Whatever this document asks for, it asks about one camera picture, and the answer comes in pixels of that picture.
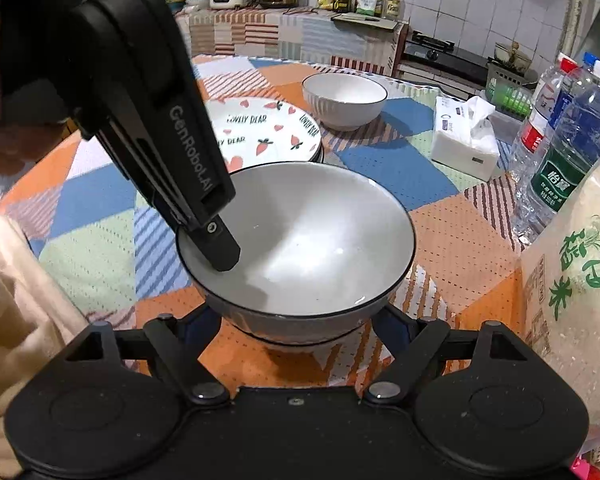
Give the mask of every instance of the tissue box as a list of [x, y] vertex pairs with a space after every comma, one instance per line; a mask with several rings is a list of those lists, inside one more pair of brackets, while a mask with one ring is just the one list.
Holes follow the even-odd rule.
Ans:
[[500, 150], [487, 119], [495, 107], [478, 96], [467, 102], [436, 98], [431, 159], [481, 180], [489, 180]]

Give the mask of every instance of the kitchen counter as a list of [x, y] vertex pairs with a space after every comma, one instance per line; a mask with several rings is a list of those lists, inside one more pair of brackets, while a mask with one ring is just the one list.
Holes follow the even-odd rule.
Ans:
[[199, 10], [176, 16], [191, 56], [264, 56], [392, 76], [408, 26], [392, 32], [336, 23], [335, 12], [297, 9]]

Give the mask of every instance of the green fabric patch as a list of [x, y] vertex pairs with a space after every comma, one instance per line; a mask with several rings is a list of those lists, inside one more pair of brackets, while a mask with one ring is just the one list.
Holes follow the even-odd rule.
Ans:
[[49, 241], [40, 264], [83, 314], [136, 301], [132, 209]]

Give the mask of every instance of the black bowl rim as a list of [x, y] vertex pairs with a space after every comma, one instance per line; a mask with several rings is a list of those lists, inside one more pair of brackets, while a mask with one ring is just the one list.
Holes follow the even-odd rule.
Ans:
[[[263, 166], [272, 166], [273, 164], [320, 164], [320, 162], [305, 162], [302, 160], [293, 160], [293, 161], [289, 161], [289, 162], [268, 162], [267, 164], [260, 164], [259, 166], [250, 166], [248, 168], [242, 168], [241, 170], [238, 170], [238, 171], [235, 171], [234, 173], [232, 173], [232, 176], [236, 173], [240, 173], [241, 171], [253, 170], [254, 168], [261, 168]], [[338, 168], [339, 170], [350, 171], [351, 173], [357, 173], [359, 175], [362, 175], [361, 173], [350, 170], [349, 168], [341, 168], [339, 166], [333, 166], [333, 168]], [[202, 283], [200, 283], [199, 280], [196, 279], [196, 277], [193, 275], [193, 272], [191, 272], [189, 270], [189, 267], [187, 267], [187, 264], [182, 257], [182, 253], [180, 252], [179, 233], [183, 229], [181, 226], [178, 227], [176, 234], [175, 234], [176, 235], [176, 237], [175, 237], [176, 238], [175, 239], [176, 250], [178, 252], [178, 257], [180, 259], [180, 262], [182, 263], [182, 266], [187, 271], [187, 274], [191, 277], [192, 280], [194, 280], [199, 286], [201, 286], [202, 289], [207, 294], [211, 294], [213, 297], [224, 301], [229, 306], [237, 308], [238, 310], [245, 310], [245, 311], [249, 312], [250, 314], [255, 314], [257, 316], [270, 317], [270, 318], [275, 318], [275, 319], [288, 319], [288, 320], [326, 319], [329, 317], [337, 317], [337, 316], [344, 316], [345, 314], [351, 314], [352, 312], [355, 312], [356, 310], [360, 310], [362, 308], [368, 307], [369, 305], [381, 300], [382, 298], [387, 297], [387, 295], [389, 295], [393, 290], [395, 290], [395, 288], [398, 285], [400, 285], [400, 282], [402, 282], [402, 280], [404, 280], [405, 276], [407, 275], [407, 273], [409, 272], [409, 270], [411, 269], [411, 267], [413, 265], [413, 261], [416, 256], [416, 247], [418, 246], [418, 241], [416, 239], [416, 229], [413, 224], [413, 219], [411, 219], [411, 215], [409, 214], [409, 212], [405, 209], [405, 207], [402, 205], [402, 203], [394, 196], [394, 194], [391, 193], [387, 188], [385, 188], [381, 184], [378, 184], [377, 182], [376, 182], [376, 186], [381, 187], [381, 189], [384, 189], [389, 195], [391, 195], [394, 198], [394, 200], [400, 205], [400, 207], [402, 208], [404, 213], [407, 215], [407, 218], [409, 219], [409, 224], [411, 225], [411, 230], [413, 231], [413, 251], [411, 251], [411, 257], [409, 259], [409, 263], [407, 264], [407, 266], [405, 266], [404, 272], [400, 275], [400, 278], [398, 278], [395, 281], [395, 283], [393, 285], [389, 286], [384, 292], [382, 292], [381, 294], [378, 294], [377, 296], [371, 298], [370, 300], [365, 301], [365, 303], [361, 303], [359, 305], [352, 306], [345, 310], [338, 310], [336, 312], [328, 312], [325, 314], [312, 314], [312, 315], [308, 315], [308, 316], [307, 315], [293, 316], [290, 314], [272, 314], [270, 312], [262, 312], [260, 310], [253, 310], [252, 308], [248, 308], [246, 306], [235, 304], [232, 301], [229, 301], [229, 300], [223, 298], [219, 294], [216, 294], [215, 292], [208, 290], [208, 288], [206, 288], [206, 286], [204, 286]]]

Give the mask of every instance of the blue fabric patch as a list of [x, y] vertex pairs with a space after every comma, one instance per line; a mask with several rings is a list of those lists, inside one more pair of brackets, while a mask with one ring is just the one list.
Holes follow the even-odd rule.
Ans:
[[62, 185], [50, 238], [133, 209], [136, 188], [113, 164], [70, 178]]
[[346, 148], [338, 156], [350, 170], [387, 188], [407, 211], [458, 194], [446, 175], [406, 139]]
[[288, 64], [288, 63], [285, 63], [284, 61], [272, 61], [270, 59], [257, 59], [255, 57], [250, 57], [249, 62], [256, 68], [262, 68], [263, 66]]
[[39, 238], [34, 238], [29, 241], [29, 247], [31, 251], [36, 255], [36, 258], [40, 257], [40, 253], [42, 249], [45, 248], [46, 240], [40, 240]]
[[433, 129], [433, 110], [410, 97], [387, 99], [382, 118], [402, 136], [411, 137]]
[[134, 211], [134, 250], [138, 300], [191, 284], [176, 251], [175, 234], [153, 208]]

